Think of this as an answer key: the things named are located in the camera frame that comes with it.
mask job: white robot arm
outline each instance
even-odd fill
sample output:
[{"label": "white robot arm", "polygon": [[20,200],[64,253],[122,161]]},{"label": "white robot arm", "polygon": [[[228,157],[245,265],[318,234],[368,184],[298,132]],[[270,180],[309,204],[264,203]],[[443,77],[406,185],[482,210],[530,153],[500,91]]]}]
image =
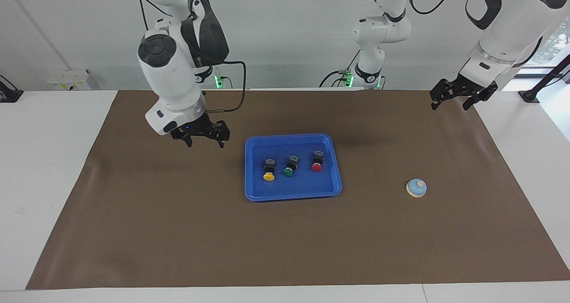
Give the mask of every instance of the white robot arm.
[{"label": "white robot arm", "polygon": [[189,147],[192,136],[229,140],[224,121],[211,123],[206,101],[193,69],[211,69],[228,57],[228,43],[209,0],[151,0],[173,16],[146,32],[138,47],[138,61],[159,101],[147,112],[160,135],[171,133]]},{"label": "white robot arm", "polygon": [[564,12],[568,0],[484,0],[487,11],[480,17],[466,13],[483,37],[469,54],[456,80],[440,80],[431,90],[432,109],[457,96],[468,96],[468,110],[488,100],[497,90],[495,79],[513,67],[525,51],[539,42],[544,32]]},{"label": "white robot arm", "polygon": [[360,46],[360,58],[350,72],[353,86],[374,88],[379,82],[385,53],[380,44],[397,43],[411,34],[411,22],[406,17],[407,0],[377,0],[383,16],[366,17],[354,25],[352,38]]}]

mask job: light blue round object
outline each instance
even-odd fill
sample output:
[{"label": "light blue round object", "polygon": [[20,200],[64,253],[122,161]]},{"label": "light blue round object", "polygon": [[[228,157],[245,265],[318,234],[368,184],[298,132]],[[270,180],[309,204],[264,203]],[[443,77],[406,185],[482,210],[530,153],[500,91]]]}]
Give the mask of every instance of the light blue round object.
[{"label": "light blue round object", "polygon": [[415,179],[407,182],[407,185],[406,185],[407,192],[411,196],[414,196],[415,198],[420,198],[420,197],[426,195],[426,192],[428,191],[427,189],[428,189],[428,186],[426,185],[426,182],[422,181],[419,178],[415,178]]}]

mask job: blue plastic tray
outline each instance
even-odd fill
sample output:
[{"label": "blue plastic tray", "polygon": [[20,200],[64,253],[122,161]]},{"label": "blue plastic tray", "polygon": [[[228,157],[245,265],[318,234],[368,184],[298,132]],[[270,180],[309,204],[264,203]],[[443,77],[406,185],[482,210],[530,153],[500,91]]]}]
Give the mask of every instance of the blue plastic tray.
[{"label": "blue plastic tray", "polygon": [[[325,152],[322,171],[313,172],[313,153]],[[289,155],[301,158],[294,176],[288,178],[282,171]],[[275,180],[263,180],[265,159],[277,161]],[[253,202],[272,200],[324,198],[342,191],[342,182],[336,162],[332,138],[326,134],[300,134],[252,137],[246,142],[246,196]]]}]

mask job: black base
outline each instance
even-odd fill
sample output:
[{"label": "black base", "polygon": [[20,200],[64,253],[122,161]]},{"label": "black base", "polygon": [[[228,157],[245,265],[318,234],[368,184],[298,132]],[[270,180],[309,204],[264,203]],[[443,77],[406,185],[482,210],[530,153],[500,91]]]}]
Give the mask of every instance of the black base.
[{"label": "black base", "polygon": [[523,98],[523,100],[524,100],[525,102],[527,102],[527,103],[540,103],[540,101],[539,101],[537,98],[534,98],[534,100],[531,100],[530,98],[527,98],[527,97],[525,96],[526,92],[527,92],[527,91],[525,91],[525,90],[519,91],[519,95],[521,96],[521,98]]},{"label": "black base", "polygon": [[13,90],[12,93],[16,93],[16,96],[12,98],[0,98],[0,103],[16,103],[22,94],[24,94],[23,90]]}]

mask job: black stand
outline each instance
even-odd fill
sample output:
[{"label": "black stand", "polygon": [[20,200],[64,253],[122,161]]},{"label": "black stand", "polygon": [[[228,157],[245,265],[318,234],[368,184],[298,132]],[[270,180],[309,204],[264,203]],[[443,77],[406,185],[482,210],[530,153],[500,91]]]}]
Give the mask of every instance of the black stand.
[{"label": "black stand", "polygon": [[23,90],[9,89],[3,82],[0,82],[0,103],[16,103],[22,94],[24,94]]},{"label": "black stand", "polygon": [[538,94],[538,92],[540,92],[544,86],[548,85],[551,80],[556,78],[558,74],[560,74],[560,72],[562,72],[568,65],[570,65],[570,55],[566,56],[566,58],[564,58],[562,62],[560,62],[560,64],[558,64],[556,67],[554,67],[547,76],[544,76],[544,78],[538,84],[536,84],[532,90],[527,90],[526,92],[521,90],[519,92],[519,95],[521,95],[523,100],[527,103],[540,103],[539,100],[536,99],[536,94]]}]

